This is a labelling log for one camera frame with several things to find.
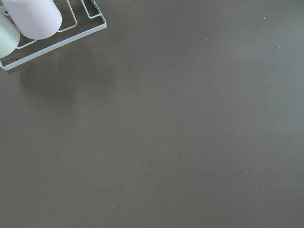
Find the white cup in rack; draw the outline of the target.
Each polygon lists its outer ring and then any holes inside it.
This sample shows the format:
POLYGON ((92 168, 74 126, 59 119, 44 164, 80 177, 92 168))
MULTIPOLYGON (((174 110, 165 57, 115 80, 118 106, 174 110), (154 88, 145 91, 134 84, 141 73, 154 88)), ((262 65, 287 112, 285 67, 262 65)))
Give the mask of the white cup in rack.
POLYGON ((0 57, 11 54, 18 46, 20 32, 2 13, 0 14, 0 57))

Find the pink cup in rack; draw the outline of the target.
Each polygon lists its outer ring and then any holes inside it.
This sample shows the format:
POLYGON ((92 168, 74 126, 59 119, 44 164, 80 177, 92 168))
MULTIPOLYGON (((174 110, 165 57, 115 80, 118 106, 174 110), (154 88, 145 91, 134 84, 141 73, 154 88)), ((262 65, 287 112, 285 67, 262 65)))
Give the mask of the pink cup in rack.
POLYGON ((62 16, 52 0, 3 0, 3 6, 22 35, 46 39, 58 32, 62 16))

